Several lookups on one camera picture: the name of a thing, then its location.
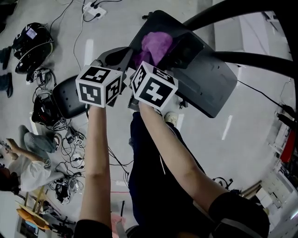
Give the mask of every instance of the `hand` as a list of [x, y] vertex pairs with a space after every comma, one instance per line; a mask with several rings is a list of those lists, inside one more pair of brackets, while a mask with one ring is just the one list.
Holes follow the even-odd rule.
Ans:
[[5, 152], [6, 154], [10, 155], [12, 160], [17, 160], [19, 157], [16, 153], [13, 153], [11, 150], [8, 150], [7, 148], [5, 148]]
[[10, 146], [10, 150], [8, 150], [9, 152], [12, 152], [12, 153], [18, 153], [20, 151], [20, 148], [19, 146], [17, 145], [17, 143], [14, 141], [14, 139], [6, 139], [7, 140], [7, 143], [8, 145]]

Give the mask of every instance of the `white wall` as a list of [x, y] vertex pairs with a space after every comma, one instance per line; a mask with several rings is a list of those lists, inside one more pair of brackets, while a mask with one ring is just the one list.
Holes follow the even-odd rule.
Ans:
[[14, 238], [19, 215], [11, 192], [0, 192], [0, 232], [4, 238]]

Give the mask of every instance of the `red object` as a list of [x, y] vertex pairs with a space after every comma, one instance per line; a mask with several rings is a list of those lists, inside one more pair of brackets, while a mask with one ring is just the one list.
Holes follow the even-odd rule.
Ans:
[[280, 156], [281, 161], [283, 161], [284, 163], [288, 163], [290, 161], [294, 150], [294, 146], [295, 146], [295, 131], [291, 130], [288, 137], [288, 141], [285, 144], [284, 151]]

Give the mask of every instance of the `power strip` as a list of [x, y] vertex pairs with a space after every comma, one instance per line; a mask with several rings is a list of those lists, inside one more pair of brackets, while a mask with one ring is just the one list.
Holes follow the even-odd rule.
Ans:
[[97, 19], [103, 18], [105, 16], [105, 14], [107, 14], [107, 11], [104, 10], [101, 7], [97, 7], [96, 9], [94, 9], [93, 7], [91, 7], [92, 2], [89, 2], [87, 5], [84, 6], [83, 10], [88, 12], [89, 14], [96, 16], [96, 14], [100, 14], [99, 17], [97, 17]]

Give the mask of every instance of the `gray floor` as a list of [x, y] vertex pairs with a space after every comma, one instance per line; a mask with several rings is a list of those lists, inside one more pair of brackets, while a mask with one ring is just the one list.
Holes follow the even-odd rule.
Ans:
[[[211, 0], [123, 0], [120, 3], [104, 3], [103, 8], [108, 14], [100, 21], [84, 23], [84, 30], [76, 45], [76, 55], [80, 65], [84, 62], [85, 44], [87, 39], [93, 39], [94, 58], [102, 52], [121, 46], [128, 46], [140, 27], [143, 25], [142, 15], [157, 9], [164, 10], [181, 22], [189, 19], [197, 12], [211, 6]], [[6, 31], [0, 36], [0, 48], [12, 44], [14, 37], [20, 33], [27, 23], [51, 23], [59, 16], [65, 6], [55, 0], [19, 0], [19, 5], [8, 20]], [[78, 67], [72, 55], [74, 39], [81, 29], [81, 4], [74, 3], [65, 13], [61, 22], [54, 25], [54, 37], [57, 38], [56, 49], [48, 59], [54, 67], [58, 82], [78, 74]], [[200, 29], [197, 34], [214, 47], [214, 32], [212, 26]], [[9, 68], [14, 71], [17, 59], [12, 57]], [[14, 95], [7, 99], [5, 93], [0, 94], [0, 136], [2, 138], [17, 138], [17, 127], [29, 124], [29, 112], [32, 111], [32, 95], [36, 84], [25, 83], [25, 75], [13, 73]], [[262, 90], [272, 99], [282, 100], [293, 105], [293, 84], [282, 88], [287, 77], [276, 73], [250, 67], [242, 70], [243, 82]], [[130, 90], [117, 101], [114, 108], [108, 111], [108, 142], [111, 149], [122, 163], [128, 163], [133, 158], [128, 145], [129, 125], [132, 119], [127, 109]], [[238, 85], [231, 97], [215, 119], [209, 119], [192, 106], [181, 111], [185, 114], [181, 134], [185, 143], [196, 159], [211, 177], [232, 178], [232, 188], [245, 189], [257, 182], [272, 159], [273, 151], [267, 145], [268, 135], [274, 121], [276, 106], [257, 92]], [[222, 140], [229, 116], [232, 117], [230, 129]], [[75, 128], [82, 127], [86, 131], [85, 115], [73, 120]], [[61, 161], [61, 155], [54, 155]], [[127, 192], [124, 186], [116, 185], [123, 181], [123, 171], [120, 167], [111, 167], [112, 191]], [[80, 212], [82, 195], [77, 193], [70, 204], [60, 205], [54, 194], [49, 193], [53, 203], [72, 220], [77, 220]], [[127, 227], [134, 223], [131, 213], [129, 194], [112, 194], [112, 207], [118, 210], [122, 200], [127, 201]]]

